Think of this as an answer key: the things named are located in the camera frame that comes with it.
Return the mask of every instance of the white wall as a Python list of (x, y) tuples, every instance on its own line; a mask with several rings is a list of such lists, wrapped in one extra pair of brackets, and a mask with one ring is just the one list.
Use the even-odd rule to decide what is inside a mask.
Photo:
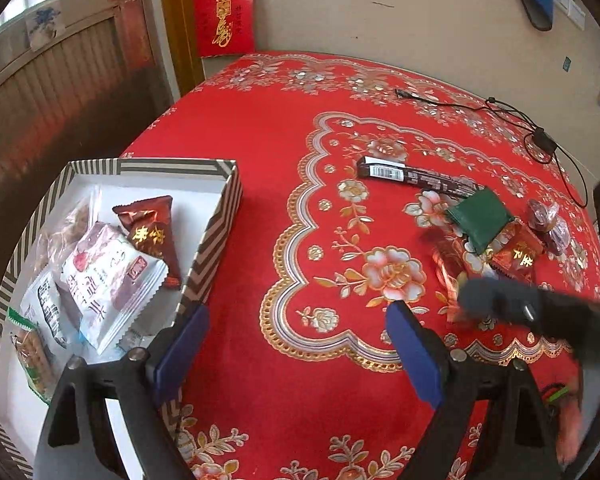
[[(553, 30), (539, 32), (520, 0), (255, 0), (255, 7), (260, 50), (361, 57), (495, 96), (577, 158), (589, 190), (600, 179), (600, 28), (589, 13), (584, 31), (556, 10)], [(205, 69), (222, 64), (206, 60)]]

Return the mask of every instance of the electrical outlet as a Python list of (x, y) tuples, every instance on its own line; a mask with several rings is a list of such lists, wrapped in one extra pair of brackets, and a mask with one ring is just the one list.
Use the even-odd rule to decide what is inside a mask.
[(585, 12), (574, 0), (554, 0), (554, 4), (567, 15), (576, 27), (584, 30)]

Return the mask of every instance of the screw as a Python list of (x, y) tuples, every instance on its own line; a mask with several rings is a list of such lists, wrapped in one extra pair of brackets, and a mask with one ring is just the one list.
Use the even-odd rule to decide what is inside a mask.
[(454, 348), (449, 355), (456, 363), (462, 363), (466, 361), (466, 352), (461, 348)]
[(517, 357), (511, 361), (513, 363), (513, 367), (519, 371), (523, 372), (526, 370), (526, 363), (522, 359), (518, 359)]
[(66, 365), (69, 368), (69, 370), (77, 370), (85, 364), (87, 364), (87, 361), (85, 361), (81, 357), (78, 357), (77, 355), (74, 355), (73, 357), (71, 357), (71, 359), (69, 359), (69, 362)]
[(146, 349), (137, 346), (136, 348), (132, 348), (129, 350), (129, 353), (126, 355), (130, 361), (141, 361), (146, 356)]

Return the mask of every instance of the round table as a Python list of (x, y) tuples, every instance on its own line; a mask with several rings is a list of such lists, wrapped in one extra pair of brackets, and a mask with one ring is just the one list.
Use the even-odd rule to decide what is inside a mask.
[[(197, 478), (398, 475), (432, 411), (384, 330), (393, 300), (407, 301), (448, 348), (500, 364), (525, 360), (539, 386), (574, 374), (560, 341), (496, 319), (448, 323), (424, 234), (457, 237), (464, 260), (485, 268), (445, 218), (453, 199), (355, 171), (369, 155), (467, 176), (518, 216), (530, 198), (559, 203), (573, 241), (563, 257), (536, 260), (536, 283), (600, 301), (600, 243), (557, 166), (533, 162), (515, 126), (398, 100), (395, 88), (483, 102), (373, 62), (254, 54), (184, 96), (123, 155), (233, 158), (244, 186), (208, 300), (212, 327), (183, 388), (178, 444)], [(466, 473), (484, 409), (474, 411), (452, 480)]]

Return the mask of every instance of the red poster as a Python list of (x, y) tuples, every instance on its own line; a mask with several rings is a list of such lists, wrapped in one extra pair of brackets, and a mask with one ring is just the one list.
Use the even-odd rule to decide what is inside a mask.
[(253, 0), (193, 0), (202, 57), (248, 54), (253, 41)]

